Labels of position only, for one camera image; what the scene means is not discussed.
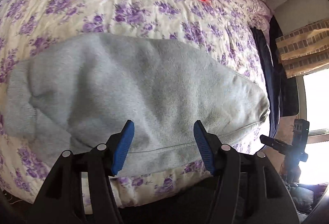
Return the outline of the brick pattern curtain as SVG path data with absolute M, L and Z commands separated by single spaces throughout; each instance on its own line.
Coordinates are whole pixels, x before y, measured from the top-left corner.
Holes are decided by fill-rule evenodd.
M 328 19 L 323 19 L 276 39 L 287 78 L 307 75 L 328 66 L 328 29 Z

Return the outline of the dark navy garment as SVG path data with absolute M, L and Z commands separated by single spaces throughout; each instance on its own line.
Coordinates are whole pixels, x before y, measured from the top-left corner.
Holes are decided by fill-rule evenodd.
M 262 30 L 256 27 L 251 28 L 253 38 L 258 50 L 260 64 L 265 78 L 266 91 L 270 105 L 270 131 L 269 137 L 274 138 L 280 119 L 280 77 L 273 66 L 270 50 Z

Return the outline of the grey sweatpants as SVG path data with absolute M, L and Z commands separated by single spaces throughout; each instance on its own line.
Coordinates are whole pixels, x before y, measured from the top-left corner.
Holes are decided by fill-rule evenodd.
M 238 144 L 269 114 L 266 92 L 177 40 L 109 33 L 77 36 L 18 63 L 9 75 L 4 130 L 48 166 L 63 150 L 87 152 L 135 134 L 121 176 L 162 172 L 200 159 L 193 125 Z

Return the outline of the purple floral bedspread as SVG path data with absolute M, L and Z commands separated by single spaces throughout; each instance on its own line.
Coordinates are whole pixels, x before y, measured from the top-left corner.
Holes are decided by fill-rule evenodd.
M 86 32 L 190 43 L 266 93 L 249 27 L 268 37 L 271 16 L 263 0 L 1 0 L 1 113 L 8 75 L 19 61 Z M 32 203 L 49 170 L 24 140 L 4 134 L 1 114 L 1 191 Z M 208 176 L 197 160 L 111 184 L 119 206 L 138 206 L 172 196 Z

